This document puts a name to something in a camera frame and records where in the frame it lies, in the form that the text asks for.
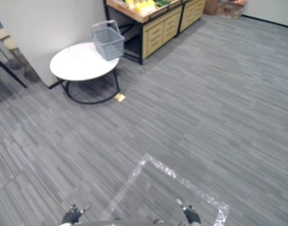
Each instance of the black metal frame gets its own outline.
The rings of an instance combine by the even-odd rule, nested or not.
[[[105,101],[108,101],[108,100],[112,99],[113,97],[115,97],[120,92],[120,87],[119,87],[119,83],[117,81],[117,75],[116,75],[115,69],[113,69],[111,72],[113,72],[114,77],[115,77],[116,93],[111,95],[110,97],[107,97],[106,99],[95,101],[95,102],[83,102],[83,101],[75,99],[69,92],[69,85],[70,85],[70,83],[72,81],[66,81],[66,80],[59,79],[59,78],[58,78],[58,80],[59,80],[62,88],[64,89],[64,91],[66,92],[66,94],[68,95],[68,97],[71,100],[73,100],[73,101],[75,101],[75,102],[77,102],[79,104],[83,104],[83,105],[95,105],[95,104],[100,104],[100,103],[103,103]]]
[[[20,85],[22,85],[24,88],[27,88],[27,86],[10,69],[8,69],[1,61],[0,61],[0,67],[2,67]]]
[[[122,35],[124,35],[126,32],[128,32],[129,30],[131,30],[135,25],[139,25],[140,26],[140,33],[139,35],[133,37],[132,39],[129,39],[125,42],[125,44],[127,44],[128,42],[130,42],[131,40],[135,39],[135,38],[139,38],[139,52],[138,53],[134,53],[135,55],[139,55],[138,57],[134,56],[134,55],[131,55],[131,54],[128,54],[128,53],[124,53],[124,57],[127,58],[127,59],[130,59],[132,61],[135,61],[137,63],[139,63],[140,65],[143,64],[143,27],[144,25],[148,24],[148,23],[151,23],[152,21],[158,19],[159,17],[163,16],[164,14],[166,14],[167,12],[169,11],[172,11],[180,6],[182,6],[182,11],[181,11],[181,17],[180,17],[180,22],[179,22],[179,25],[178,25],[178,31],[177,31],[177,34],[175,36],[178,37],[180,35],[180,28],[181,28],[181,23],[182,23],[182,15],[183,15],[183,12],[184,12],[184,9],[185,9],[185,5],[186,5],[186,2],[188,1],[183,1],[182,4],[180,5],[176,5],[175,7],[172,7],[170,9],[168,9],[167,11],[165,11],[164,13],[161,13],[159,15],[157,15],[156,17],[154,17],[152,20],[149,20],[148,22],[146,23],[140,23],[138,21],[136,21],[135,19],[127,16],[126,14],[116,10],[115,8],[112,8],[116,13],[122,15],[123,17],[125,18],[128,18],[130,21],[132,21],[133,23],[132,24],[126,24],[126,25],[121,25],[119,26],[119,28],[124,28],[124,27],[127,27],[128,28],[122,32]],[[106,15],[106,19],[107,20],[110,20],[110,13],[109,13],[109,6],[107,5],[107,0],[103,0],[103,4],[104,4],[104,10],[105,10],[105,15]]]

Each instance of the gray plastic basket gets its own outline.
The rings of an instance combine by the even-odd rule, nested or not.
[[[94,24],[91,34],[97,51],[106,60],[113,60],[124,54],[125,37],[120,34],[115,20]]]

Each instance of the table top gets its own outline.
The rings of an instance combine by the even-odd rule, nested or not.
[[[50,70],[66,81],[85,81],[101,77],[112,71],[119,58],[107,61],[92,42],[85,42],[57,53],[50,62]]]

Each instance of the produce display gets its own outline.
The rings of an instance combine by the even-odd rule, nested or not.
[[[245,0],[234,0],[235,3],[245,5],[246,1]]]
[[[123,0],[129,9],[135,10],[138,14],[144,16],[159,7],[168,5],[170,0]]]

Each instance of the black baseboard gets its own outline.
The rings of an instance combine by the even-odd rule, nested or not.
[[[287,25],[283,25],[283,24],[275,23],[275,22],[268,21],[268,20],[259,19],[259,18],[253,17],[253,16],[247,16],[247,15],[242,15],[242,16],[247,17],[247,18],[251,18],[251,19],[255,19],[255,20],[260,20],[260,21],[268,22],[268,23],[271,23],[271,24],[280,25],[280,26],[282,26],[282,27],[287,27],[287,28],[288,28]]]
[[[60,81],[57,81],[55,84],[49,86],[49,89],[55,88],[57,85],[60,85]]]

